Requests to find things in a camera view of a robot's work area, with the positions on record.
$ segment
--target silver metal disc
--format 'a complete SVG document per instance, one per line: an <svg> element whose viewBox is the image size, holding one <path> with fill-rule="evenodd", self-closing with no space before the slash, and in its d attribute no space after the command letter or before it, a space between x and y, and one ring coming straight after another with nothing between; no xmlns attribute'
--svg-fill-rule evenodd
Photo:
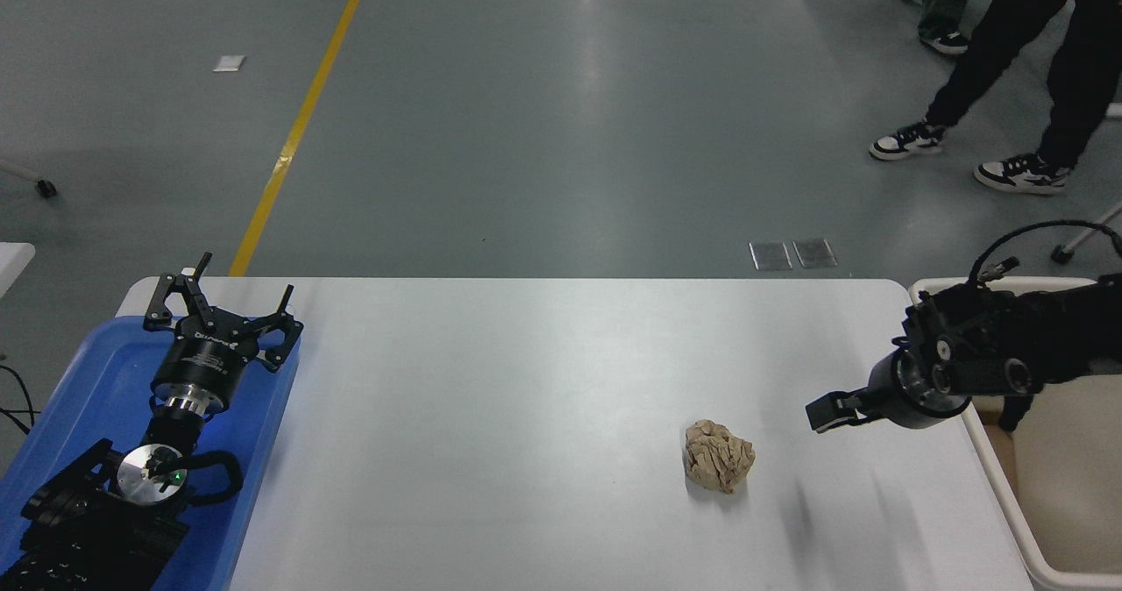
<svg viewBox="0 0 1122 591"><path fill-rule="evenodd" d="M187 480L187 471L178 470L166 475L153 477L148 473L148 460L160 454L167 459L180 458L180 451L165 444L145 444L125 455L117 469L117 488L121 497L140 506L159 504L180 491Z"/></svg>

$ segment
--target metal floor plate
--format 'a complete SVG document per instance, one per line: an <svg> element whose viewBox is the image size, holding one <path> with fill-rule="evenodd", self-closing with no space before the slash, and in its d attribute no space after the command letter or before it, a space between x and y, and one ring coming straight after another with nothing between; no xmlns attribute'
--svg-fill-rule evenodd
<svg viewBox="0 0 1122 591"><path fill-rule="evenodd" d="M837 267L838 260L826 239L797 240L793 243L802 268Z"/></svg>
<svg viewBox="0 0 1122 591"><path fill-rule="evenodd" d="M791 268L791 256L784 243L748 243L748 250L757 271L788 271Z"/></svg>

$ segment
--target white bin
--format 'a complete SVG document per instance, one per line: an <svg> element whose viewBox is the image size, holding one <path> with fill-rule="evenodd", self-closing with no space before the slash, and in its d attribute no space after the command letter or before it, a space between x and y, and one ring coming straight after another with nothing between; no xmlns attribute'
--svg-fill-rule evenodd
<svg viewBox="0 0 1122 591"><path fill-rule="evenodd" d="M936 294L965 278L921 279ZM993 290L1058 292L1079 278L1002 278ZM966 428L1038 589L1122 590L1122 376L1047 386L1014 432L1013 495L974 407Z"/></svg>

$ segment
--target cable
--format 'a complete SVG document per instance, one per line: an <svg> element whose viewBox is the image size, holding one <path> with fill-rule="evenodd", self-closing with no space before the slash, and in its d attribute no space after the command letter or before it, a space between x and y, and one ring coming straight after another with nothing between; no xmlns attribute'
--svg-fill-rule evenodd
<svg viewBox="0 0 1122 591"><path fill-rule="evenodd" d="M34 427L35 415L38 414L38 412L36 412L35 407L31 406L31 395L28 394L27 391L27 384L24 382L22 376L19 376L19 372L12 370L12 368L7 367L7 364L0 364L0 370L10 372L11 376L15 376L16 382L19 384L20 390L24 391L24 400L27 403L27 415L29 418L31 418L31 426Z"/></svg>
<svg viewBox="0 0 1122 591"><path fill-rule="evenodd" d="M1069 219L1058 219L1058 220L1046 220L1042 223L1027 224L1024 228L1013 229L1009 234L1002 236L1001 239L995 240L993 244L986 248L986 251L982 251L982 256L974 260L974 267L971 267L969 278L966 278L966 284L972 286L978 286L978 274L982 273L982 267L985 265L985 260L990 258L993 251L997 251L1001 244L1005 244L1009 240L1014 239L1017 236L1026 234L1028 231L1033 231L1033 229L1041 228L1089 228L1094 231L1102 231L1103 234L1110 237L1111 244L1114 247L1114 252L1122 258L1122 236L1118 234L1118 231L1105 227L1103 223L1091 223L1088 220L1069 220Z"/></svg>
<svg viewBox="0 0 1122 591"><path fill-rule="evenodd" d="M8 416L8 419L15 423L16 426L19 427L19 431L24 432L24 435L27 435L29 434L29 432L31 432L31 427L28 427L27 424L24 424L19 418L17 418L17 416L12 416L11 412L8 412L7 408L0 407L0 414Z"/></svg>

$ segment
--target gray floor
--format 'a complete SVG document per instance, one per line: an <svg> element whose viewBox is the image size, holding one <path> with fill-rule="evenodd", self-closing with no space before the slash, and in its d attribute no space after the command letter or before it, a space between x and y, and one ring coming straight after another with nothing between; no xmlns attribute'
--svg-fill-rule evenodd
<svg viewBox="0 0 1122 591"><path fill-rule="evenodd" d="M990 0L971 0L964 28ZM37 255L0 351L44 404L134 280L224 275L346 0L0 0L0 240ZM252 276L889 278L964 275L1023 223L1122 196L1106 123L1065 195L977 186L1032 150L1058 18L945 155L874 163L953 63L900 0L362 0ZM245 71L210 72L221 54ZM1097 276L1105 242L1013 243L1021 275ZM838 267L755 271L754 240L826 237ZM0 404L19 404L4 380ZM0 469L20 442L0 428Z"/></svg>

